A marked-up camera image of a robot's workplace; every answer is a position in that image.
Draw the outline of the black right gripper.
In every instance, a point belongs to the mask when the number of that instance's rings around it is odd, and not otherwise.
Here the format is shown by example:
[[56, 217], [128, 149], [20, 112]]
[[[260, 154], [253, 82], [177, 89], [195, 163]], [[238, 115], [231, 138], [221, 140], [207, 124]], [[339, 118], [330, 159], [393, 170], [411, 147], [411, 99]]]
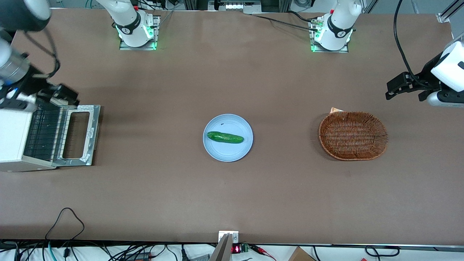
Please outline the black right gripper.
[[66, 84], [54, 86], [37, 68], [18, 70], [14, 74], [14, 99], [17, 100], [20, 94], [36, 96], [38, 106], [61, 106], [60, 100], [68, 105], [79, 105], [78, 92]]

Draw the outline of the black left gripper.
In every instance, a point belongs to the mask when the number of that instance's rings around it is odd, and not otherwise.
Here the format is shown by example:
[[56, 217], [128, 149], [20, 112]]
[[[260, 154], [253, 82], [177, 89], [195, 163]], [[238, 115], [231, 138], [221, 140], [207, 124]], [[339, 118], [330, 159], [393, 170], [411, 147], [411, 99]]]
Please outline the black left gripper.
[[443, 53], [437, 54], [433, 59], [427, 62], [423, 66], [421, 72], [414, 75], [415, 80], [411, 78], [410, 73], [402, 72], [388, 81], [386, 84], [387, 92], [385, 93], [386, 100], [391, 100], [399, 94], [424, 90], [418, 94], [419, 101], [423, 102], [432, 94], [432, 91], [450, 90], [446, 84], [442, 83], [441, 80], [431, 73], [432, 68], [439, 62], [442, 54]]

